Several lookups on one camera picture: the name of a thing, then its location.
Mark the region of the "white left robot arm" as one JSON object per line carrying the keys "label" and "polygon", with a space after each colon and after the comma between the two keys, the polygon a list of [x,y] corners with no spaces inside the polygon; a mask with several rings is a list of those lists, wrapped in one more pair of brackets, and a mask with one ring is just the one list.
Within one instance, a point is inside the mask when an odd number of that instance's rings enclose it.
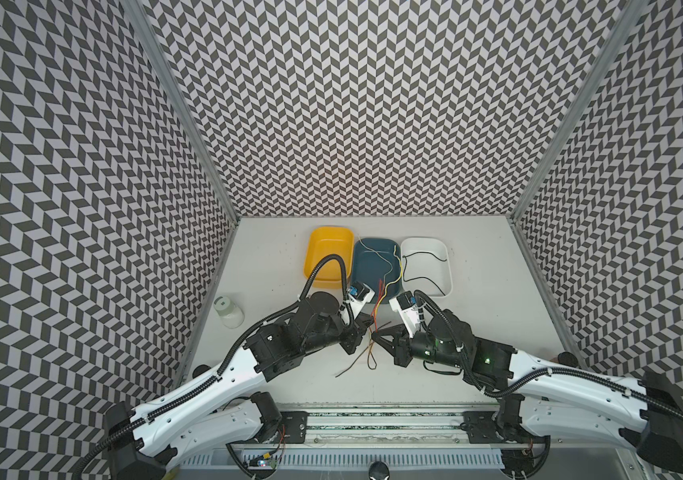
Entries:
{"label": "white left robot arm", "polygon": [[343,278],[340,298],[311,290],[330,262],[347,270],[338,254],[324,257],[298,299],[248,327],[218,365],[155,400],[111,407],[104,438],[75,464],[73,478],[104,456],[113,479],[167,479],[209,448],[278,438],[283,415],[265,386],[326,347],[354,354],[373,325],[363,311],[371,287]]}

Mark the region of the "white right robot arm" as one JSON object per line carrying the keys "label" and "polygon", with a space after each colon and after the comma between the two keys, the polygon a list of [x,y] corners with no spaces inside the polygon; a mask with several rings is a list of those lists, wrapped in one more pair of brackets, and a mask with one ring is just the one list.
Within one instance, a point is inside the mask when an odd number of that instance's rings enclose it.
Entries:
{"label": "white right robot arm", "polygon": [[457,369],[465,383],[499,403],[493,418],[499,440],[593,440],[683,474],[683,392],[667,376],[601,375],[477,337],[419,290],[395,298],[393,308],[401,324],[375,332],[373,341],[397,366],[417,359]]}

